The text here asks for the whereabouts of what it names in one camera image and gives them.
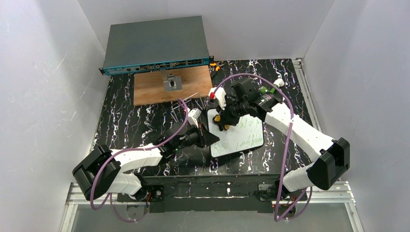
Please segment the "blue front panel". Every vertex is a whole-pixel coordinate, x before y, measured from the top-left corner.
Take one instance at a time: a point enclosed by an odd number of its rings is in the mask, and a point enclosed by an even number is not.
[[[112,68],[104,68],[104,72],[107,75],[124,74],[124,73],[146,73],[151,71],[159,71],[161,69],[179,69],[186,67],[194,67],[201,65],[209,65],[209,57],[190,59],[190,60],[178,60],[162,63],[151,63],[151,64],[139,64],[139,65],[128,65]]]

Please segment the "wooden plank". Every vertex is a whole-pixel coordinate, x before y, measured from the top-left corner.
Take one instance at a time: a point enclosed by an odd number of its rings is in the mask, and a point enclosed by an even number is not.
[[[134,105],[175,101],[178,98],[184,99],[197,92],[201,97],[204,97],[208,96],[212,88],[211,76],[206,65],[167,70],[167,74],[181,77],[181,90],[165,92],[160,72],[135,74]]]

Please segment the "small whiteboard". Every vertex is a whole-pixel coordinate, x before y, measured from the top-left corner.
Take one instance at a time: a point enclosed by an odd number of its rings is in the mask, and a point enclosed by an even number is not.
[[[209,132],[220,138],[219,142],[211,145],[212,157],[249,150],[264,144],[264,129],[259,118],[246,115],[239,119],[236,126],[220,131],[212,121],[218,114],[216,109],[208,110],[207,114]]]

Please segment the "marble table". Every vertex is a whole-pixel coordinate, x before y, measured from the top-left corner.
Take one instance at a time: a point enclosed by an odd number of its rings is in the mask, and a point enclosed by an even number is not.
[[[296,114],[311,123],[291,59],[227,60],[212,80],[216,86],[220,81],[236,73],[253,73],[271,82],[283,78],[283,92],[290,98]],[[261,86],[259,80],[253,80]],[[133,106],[133,75],[111,76],[102,113],[94,140],[94,147],[106,144],[111,149],[124,149],[149,144],[169,129],[175,122],[171,117],[171,105],[176,102]],[[225,87],[228,93],[232,90]],[[188,107],[195,107],[191,101]],[[205,106],[213,107],[207,98]],[[179,120],[183,114],[177,110]],[[220,175],[220,174],[279,174],[285,135],[264,124],[265,144],[250,152],[240,152],[213,158],[209,148],[188,147],[177,151],[173,160],[158,167],[144,167],[136,171],[142,176],[164,175]],[[290,144],[286,170],[310,164],[308,156],[294,143]]]

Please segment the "white wall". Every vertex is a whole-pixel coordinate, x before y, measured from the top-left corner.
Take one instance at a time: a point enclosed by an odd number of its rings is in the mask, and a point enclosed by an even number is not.
[[[409,231],[410,4],[336,0],[305,56],[324,132],[351,144],[365,231]]]
[[[216,59],[303,57],[334,0],[79,0],[104,48],[111,24],[202,15]]]
[[[104,50],[75,0],[2,0],[0,42],[0,231],[58,231],[105,96]]]

